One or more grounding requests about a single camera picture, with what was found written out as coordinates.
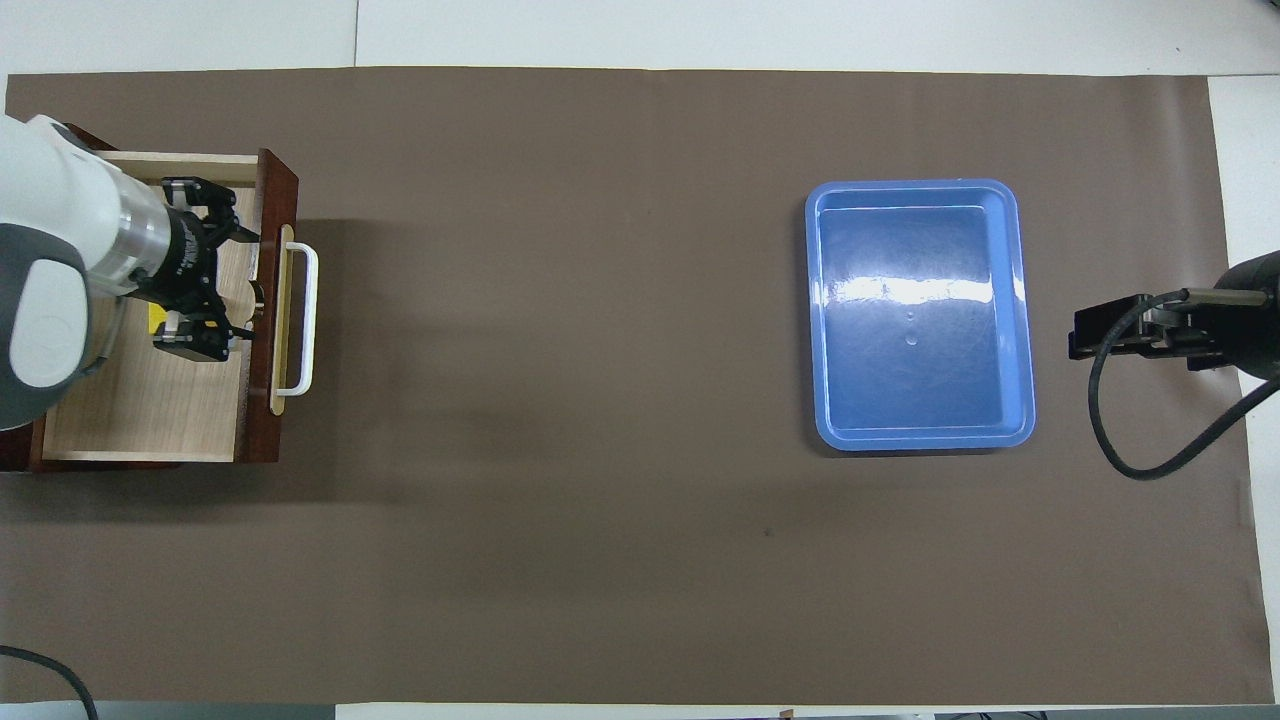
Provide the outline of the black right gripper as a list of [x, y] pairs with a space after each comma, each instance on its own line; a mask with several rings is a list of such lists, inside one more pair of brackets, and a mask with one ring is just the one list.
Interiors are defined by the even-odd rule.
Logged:
[[1125, 325], [1110, 345], [1107, 355], [1138, 354], [1143, 359], [1185, 359], [1193, 372], [1225, 364], [1222, 350], [1211, 331], [1196, 324], [1210, 307], [1230, 304], [1229, 292], [1187, 292], [1184, 299], [1156, 301], [1149, 293], [1135, 293], [1096, 304], [1074, 313], [1068, 334], [1068, 356], [1091, 360], [1103, 348], [1112, 327], [1133, 307], [1142, 305], [1138, 325]]

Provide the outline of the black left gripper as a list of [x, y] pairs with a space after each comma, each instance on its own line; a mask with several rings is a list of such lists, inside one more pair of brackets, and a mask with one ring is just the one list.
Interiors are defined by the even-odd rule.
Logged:
[[[193, 363], [225, 363], [237, 342], [256, 340], [256, 332], [230, 322], [227, 304], [215, 291], [216, 251], [211, 243], [260, 243], [261, 236], [241, 223], [237, 196], [223, 184], [200, 177], [165, 177], [163, 192], [172, 206], [166, 209], [168, 250], [156, 270], [131, 274], [131, 297], [179, 301], [156, 304], [164, 318], [155, 322], [154, 348]], [[191, 208], [206, 208], [207, 214], [200, 220]]]

